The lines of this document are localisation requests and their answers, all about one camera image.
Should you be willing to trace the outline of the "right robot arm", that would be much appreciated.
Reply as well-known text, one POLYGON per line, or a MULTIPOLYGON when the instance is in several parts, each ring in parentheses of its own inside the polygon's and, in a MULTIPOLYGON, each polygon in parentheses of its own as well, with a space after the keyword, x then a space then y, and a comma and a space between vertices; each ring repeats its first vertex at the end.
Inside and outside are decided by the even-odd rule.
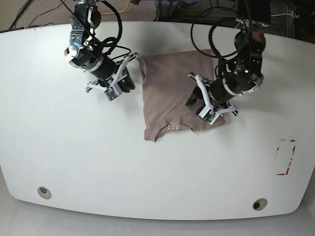
POLYGON ((74 10, 71 10, 71 33, 64 54, 67 62, 75 68, 89 72, 96 80, 89 82, 86 92, 93 89, 101 91, 110 101, 123 93, 135 89, 127 65, 137 57, 131 49, 124 47, 125 54, 110 58, 118 45, 123 26, 119 12, 108 1, 102 3, 112 10, 118 22, 118 35, 100 40, 95 30, 101 23, 101 13, 95 0, 78 0, 74 10))

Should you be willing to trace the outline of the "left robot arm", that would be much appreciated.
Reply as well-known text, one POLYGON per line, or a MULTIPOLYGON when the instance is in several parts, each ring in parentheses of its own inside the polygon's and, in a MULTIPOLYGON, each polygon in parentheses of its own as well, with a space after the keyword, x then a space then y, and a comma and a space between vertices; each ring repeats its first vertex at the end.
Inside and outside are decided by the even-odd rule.
POLYGON ((271 21, 269 0, 239 0, 234 16, 216 20, 209 31, 208 41, 212 54, 203 55, 217 59, 216 80, 208 87, 210 101, 216 109, 226 107, 237 95, 257 90, 263 82, 262 53, 266 46, 264 28, 271 21), (238 21, 243 26, 234 38, 235 51, 222 55, 214 45, 213 34, 218 26, 238 21))

